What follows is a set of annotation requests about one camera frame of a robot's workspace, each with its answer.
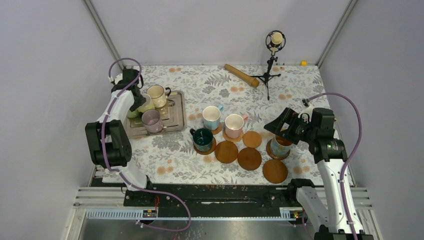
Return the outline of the beige mug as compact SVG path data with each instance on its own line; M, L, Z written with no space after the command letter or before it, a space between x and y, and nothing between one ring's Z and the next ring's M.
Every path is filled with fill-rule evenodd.
M161 85L150 86L146 93L150 96L155 108L162 108L167 104L168 97L172 90L170 87L163 87Z

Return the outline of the light blue mug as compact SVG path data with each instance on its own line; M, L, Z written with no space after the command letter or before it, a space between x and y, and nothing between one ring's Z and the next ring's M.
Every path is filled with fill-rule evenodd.
M207 106L202 111L202 118L203 118L203 125L205 128L214 131L216 130L220 124L221 124L221 114L224 110L224 107L222 105L218 106Z

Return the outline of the yellow-green mug white inside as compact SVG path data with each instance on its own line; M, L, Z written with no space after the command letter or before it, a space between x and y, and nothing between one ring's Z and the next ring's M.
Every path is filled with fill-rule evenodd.
M143 103L141 106L139 106L137 108L138 112L143 114L144 112L146 112L148 110L154 110L155 109L155 105L154 105L151 97L148 94L145 94L145 93L142 93L141 95L143 97L145 97L146 102Z

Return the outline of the mauve purple mug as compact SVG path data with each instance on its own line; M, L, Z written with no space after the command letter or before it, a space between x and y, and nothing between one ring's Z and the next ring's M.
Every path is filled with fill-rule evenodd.
M164 129L161 115L155 109L145 111L141 116L141 121L149 133L158 133Z

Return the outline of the pink mug white inside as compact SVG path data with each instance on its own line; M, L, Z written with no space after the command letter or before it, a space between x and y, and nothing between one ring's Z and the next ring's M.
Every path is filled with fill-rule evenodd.
M241 132L243 132L243 127L248 119L246 114L230 114L226 117L225 123L225 132L230 138L237 138Z

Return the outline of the blue mug orange inside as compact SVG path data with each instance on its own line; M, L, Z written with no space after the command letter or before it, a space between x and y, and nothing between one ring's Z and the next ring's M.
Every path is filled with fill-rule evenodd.
M293 143L285 138L275 135L269 144L269 152L274 158L286 158L293 147Z

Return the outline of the dark scuffed brown coaster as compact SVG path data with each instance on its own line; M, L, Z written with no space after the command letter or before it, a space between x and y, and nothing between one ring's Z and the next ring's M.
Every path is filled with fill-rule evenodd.
M273 154L272 153L272 151L271 151L271 140L269 140L268 142L267 142L267 144L266 144L266 152L267 152L267 154L272 158L272 159L276 159L276 160L280 160L280 161L282 161L282 160L284 160L284 159L286 159L289 155L290 155L290 153L291 153L291 150L289 150L285 155L283 155L283 156L277 156L277 155L275 155L275 154Z

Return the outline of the woven rattan coaster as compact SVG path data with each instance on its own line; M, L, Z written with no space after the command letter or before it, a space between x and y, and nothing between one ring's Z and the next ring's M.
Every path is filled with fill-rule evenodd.
M242 131L242 132L241 132L241 134L240 134L238 137L236 137L236 138L231 138L231 137L229 137L229 136L226 134L226 129L224 129L224 130L222 131L222 135L223 135L223 137L224 137L224 139L225 139L226 141L230 141L230 142L232 142L232 143L237 143L237 142L240 142L240 141L243 139L244 132Z

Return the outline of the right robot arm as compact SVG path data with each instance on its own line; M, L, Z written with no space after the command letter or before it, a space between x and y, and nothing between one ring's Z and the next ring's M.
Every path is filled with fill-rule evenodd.
M320 172L326 204L316 196L317 190L309 179L290 181L287 201L301 205L312 224L315 240L372 240L357 215L349 181L348 156L342 140L334 137L335 116L331 109L316 107L311 113L284 111L264 129L292 144L308 144Z

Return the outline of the glossy brown coaster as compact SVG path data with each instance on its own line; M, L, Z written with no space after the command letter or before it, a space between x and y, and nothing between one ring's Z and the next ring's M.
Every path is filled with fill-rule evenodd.
M215 150L216 146L217 146L217 141L215 137L213 137L212 139L209 139L209 143L205 145L199 145L199 144L193 143L194 150L200 155L211 154Z

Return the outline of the dark green mug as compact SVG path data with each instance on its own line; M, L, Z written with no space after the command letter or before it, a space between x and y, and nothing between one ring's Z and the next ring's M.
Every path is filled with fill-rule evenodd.
M189 132L192 136L193 145L198 151L205 153L212 149L214 135L211 130L208 128L191 128Z

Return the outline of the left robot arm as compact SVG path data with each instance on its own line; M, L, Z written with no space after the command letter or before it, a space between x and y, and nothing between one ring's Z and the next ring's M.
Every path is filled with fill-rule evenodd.
M128 190L137 191L136 199L148 206L154 202L155 192L147 187L148 177L139 172L132 160L132 146L124 128L128 111L145 102L138 87L143 83L138 69L123 69L113 79L111 98L104 113L97 121L86 124L85 134L92 162L119 176Z

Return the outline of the light cork coaster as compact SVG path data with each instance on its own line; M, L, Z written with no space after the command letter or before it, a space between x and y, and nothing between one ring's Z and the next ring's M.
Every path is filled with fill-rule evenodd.
M222 128L223 128L223 124L220 122L219 126L216 129L210 129L210 131L212 132L213 135L216 135L222 131Z
M262 144L262 137L256 131L247 131L244 133L242 141L248 148L258 148Z

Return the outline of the light green mug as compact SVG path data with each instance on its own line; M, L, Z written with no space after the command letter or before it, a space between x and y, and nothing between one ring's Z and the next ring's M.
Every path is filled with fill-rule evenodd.
M126 117L128 119L134 119L134 118L138 117L139 114L140 114L140 112L137 109L135 109L135 110L128 110Z

